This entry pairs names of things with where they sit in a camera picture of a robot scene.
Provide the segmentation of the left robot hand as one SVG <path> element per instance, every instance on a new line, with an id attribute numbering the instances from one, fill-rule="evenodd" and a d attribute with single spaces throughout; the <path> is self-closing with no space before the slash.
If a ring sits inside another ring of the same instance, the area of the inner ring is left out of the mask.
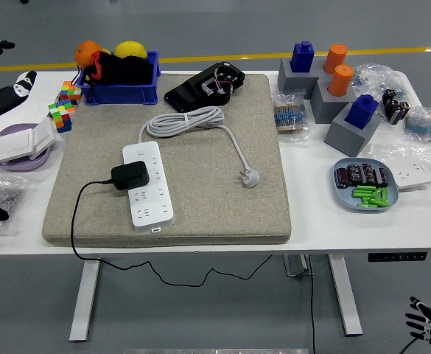
<path id="1" fill-rule="evenodd" d="M 0 40 L 0 55 L 5 49 L 12 49 L 14 47 L 15 44 L 13 42 Z M 27 100 L 36 77 L 37 72 L 35 71 L 24 72 L 14 84 L 0 88 L 0 116 Z"/>

